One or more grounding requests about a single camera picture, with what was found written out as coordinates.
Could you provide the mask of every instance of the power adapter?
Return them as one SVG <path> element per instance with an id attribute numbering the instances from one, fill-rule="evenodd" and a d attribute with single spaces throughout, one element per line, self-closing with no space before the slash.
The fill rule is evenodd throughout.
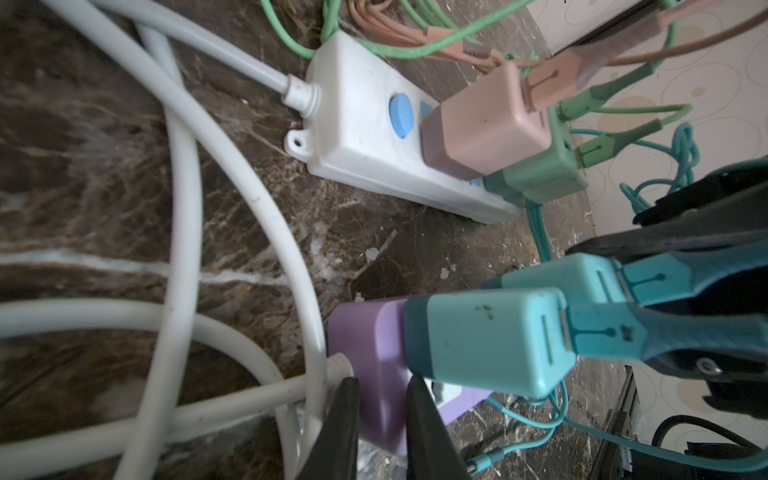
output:
<path id="1" fill-rule="evenodd" d="M 549 148 L 483 178 L 485 189 L 520 208 L 543 205 L 586 190 L 587 175 L 576 156 L 570 127 L 556 107 L 548 109 Z"/>
<path id="2" fill-rule="evenodd" d="M 456 178 L 480 178 L 545 151 L 549 125 L 546 111 L 528 111 L 520 70 L 508 62 L 424 120 L 424 161 Z"/>

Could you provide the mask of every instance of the pink power adapter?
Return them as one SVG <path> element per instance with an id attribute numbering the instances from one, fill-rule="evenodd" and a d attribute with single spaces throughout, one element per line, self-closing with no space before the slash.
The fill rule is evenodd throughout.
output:
<path id="1" fill-rule="evenodd" d="M 511 62 L 442 102 L 422 122 L 424 161 L 474 180 L 549 148 L 546 109 L 525 106 L 520 70 Z"/>
<path id="2" fill-rule="evenodd" d="M 343 353 L 360 382 L 360 436 L 406 455 L 406 389 L 410 371 L 402 339 L 406 298 L 343 303 L 328 319 L 328 353 Z M 438 407 L 448 425 L 483 401 L 489 390 L 462 387 Z"/>

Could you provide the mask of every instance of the white power cable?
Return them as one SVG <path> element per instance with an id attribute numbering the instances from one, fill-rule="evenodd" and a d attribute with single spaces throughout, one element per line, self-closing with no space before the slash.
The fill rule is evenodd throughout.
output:
<path id="1" fill-rule="evenodd" d="M 147 50 L 183 88 L 181 73 L 168 40 L 138 27 Z M 197 277 L 203 243 L 203 186 L 197 141 L 176 115 L 165 108 L 173 182 L 170 230 L 170 275 L 147 385 L 131 440 L 126 445 L 115 478 L 151 478 L 167 437 L 184 369 L 187 366 L 192 325 L 197 311 Z"/>
<path id="2" fill-rule="evenodd" d="M 148 0 L 91 0 L 91 3 L 196 48 L 281 95 L 288 92 L 288 75 L 163 5 Z"/>
<path id="3" fill-rule="evenodd" d="M 0 338 L 76 329 L 156 331 L 162 313 L 161 305 L 129 300 L 61 299 L 2 303 Z M 292 404 L 304 398 L 306 376 L 283 380 L 272 359 L 256 343 L 207 316 L 195 315 L 193 338 L 240 363 L 263 386 L 177 407 L 167 441 L 183 442 L 206 435 L 247 420 L 271 406 L 288 402 L 288 406 L 275 409 L 278 412 L 276 420 L 281 430 L 281 442 L 282 430 L 293 422 L 295 445 L 298 422 Z M 349 361 L 338 354 L 327 359 L 327 371 L 331 386 L 353 374 Z M 284 409 L 286 414 L 279 414 L 280 409 Z M 126 419 L 0 445 L 2 477 L 12 480 L 47 475 L 119 455 L 134 424 L 134 419 Z"/>
<path id="4" fill-rule="evenodd" d="M 312 280 L 283 215 L 253 168 L 221 127 L 125 32 L 86 0 L 42 1 L 110 55 L 192 130 L 243 195 L 272 243 L 288 278 L 302 327 L 308 383 L 301 465 L 301 458 L 309 454 L 323 426 L 326 345 Z"/>
<path id="5" fill-rule="evenodd" d="M 308 118 L 317 109 L 320 89 L 301 78 L 285 75 L 264 62 L 248 55 L 223 38 L 191 22 L 163 5 L 151 0 L 91 0 L 92 3 L 135 22 L 152 27 L 160 33 L 202 51 L 229 65 L 234 70 L 272 88 L 282 96 L 283 103 Z"/>

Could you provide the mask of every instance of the white power strip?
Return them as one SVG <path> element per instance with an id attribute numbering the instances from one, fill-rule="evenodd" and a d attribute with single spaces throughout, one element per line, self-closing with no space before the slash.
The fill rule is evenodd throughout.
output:
<path id="1" fill-rule="evenodd" d="M 306 163 L 311 174 L 353 187 L 393 195 L 496 223 L 520 210 L 479 183 L 456 179 L 424 163 L 420 138 L 423 111 L 438 102 L 369 52 L 338 32 L 310 63 L 306 79 L 320 87 L 316 111 L 304 130 L 291 130 L 286 152 Z M 392 127 L 389 101 L 407 95 L 412 130 L 401 138 Z"/>

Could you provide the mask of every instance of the blue switch button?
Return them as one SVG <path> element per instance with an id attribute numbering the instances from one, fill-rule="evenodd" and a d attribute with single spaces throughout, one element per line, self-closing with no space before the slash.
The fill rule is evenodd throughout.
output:
<path id="1" fill-rule="evenodd" d="M 397 94 L 389 99 L 389 121 L 400 138 L 413 130 L 413 107 L 406 94 Z"/>

